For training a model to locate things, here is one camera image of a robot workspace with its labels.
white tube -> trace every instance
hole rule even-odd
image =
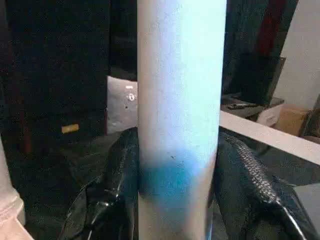
[[[138,0],[139,238],[204,240],[226,0]]]
[[[0,226],[12,218],[17,218],[21,224],[25,224],[24,202],[11,184],[0,138]]]

white wall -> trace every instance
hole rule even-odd
[[[312,109],[320,94],[320,0],[300,0],[282,49],[286,57],[274,96]]]

cardboard tube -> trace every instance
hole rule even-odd
[[[225,0],[138,1],[139,238],[204,240]]]

black furniture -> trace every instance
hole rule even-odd
[[[0,72],[23,150],[105,134],[110,1],[8,0],[2,12]]]

cardboard box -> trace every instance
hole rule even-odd
[[[279,120],[275,125],[275,129],[287,134],[299,136],[309,112],[309,110],[303,108],[284,105]]]

